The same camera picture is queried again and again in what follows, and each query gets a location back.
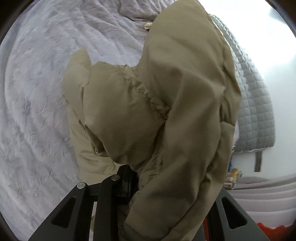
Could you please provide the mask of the lavender plush bed blanket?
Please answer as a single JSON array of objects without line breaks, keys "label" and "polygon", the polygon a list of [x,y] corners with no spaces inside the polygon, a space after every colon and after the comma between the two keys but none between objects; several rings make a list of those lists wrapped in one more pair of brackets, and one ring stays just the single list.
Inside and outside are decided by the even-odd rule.
[{"label": "lavender plush bed blanket", "polygon": [[61,83],[72,54],[135,65],[170,1],[34,1],[1,43],[1,214],[28,240],[78,182]]}]

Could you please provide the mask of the beige puffer jacket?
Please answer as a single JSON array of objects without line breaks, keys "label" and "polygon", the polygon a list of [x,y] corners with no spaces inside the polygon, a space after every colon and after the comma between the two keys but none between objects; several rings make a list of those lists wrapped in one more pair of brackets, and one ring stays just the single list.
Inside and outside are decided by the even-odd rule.
[{"label": "beige puffer jacket", "polygon": [[81,179],[125,164],[138,174],[119,239],[192,240],[222,189],[241,102],[229,45],[202,5],[164,9],[136,66],[76,51],[62,92]]}]

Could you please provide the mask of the grey quilted headboard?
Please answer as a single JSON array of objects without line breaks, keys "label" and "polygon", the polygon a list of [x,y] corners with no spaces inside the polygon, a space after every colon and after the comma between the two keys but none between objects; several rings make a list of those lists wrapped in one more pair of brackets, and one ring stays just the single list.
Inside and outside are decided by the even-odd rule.
[{"label": "grey quilted headboard", "polygon": [[227,26],[217,16],[212,15],[211,18],[230,47],[236,80],[241,92],[236,130],[239,137],[237,137],[233,152],[255,152],[273,147],[275,122],[267,86],[254,63],[240,47]]}]

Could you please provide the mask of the items on side shelf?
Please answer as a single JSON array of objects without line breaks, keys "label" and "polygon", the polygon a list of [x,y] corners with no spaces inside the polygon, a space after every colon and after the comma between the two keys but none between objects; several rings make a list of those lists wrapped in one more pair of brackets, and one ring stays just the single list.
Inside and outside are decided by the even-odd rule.
[{"label": "items on side shelf", "polygon": [[237,181],[241,177],[241,175],[242,175],[241,171],[234,166],[233,159],[231,158],[223,187],[227,190],[234,189],[234,187],[237,184]]}]

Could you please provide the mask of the cream striped fleece blanket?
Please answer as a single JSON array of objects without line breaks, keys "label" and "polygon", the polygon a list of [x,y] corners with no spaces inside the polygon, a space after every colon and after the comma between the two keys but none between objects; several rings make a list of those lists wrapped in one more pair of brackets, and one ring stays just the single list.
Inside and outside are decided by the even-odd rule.
[{"label": "cream striped fleece blanket", "polygon": [[146,24],[144,25],[144,29],[145,29],[146,31],[149,31],[149,30],[151,29],[151,27],[152,27],[152,22],[148,22],[148,23],[146,23]]}]

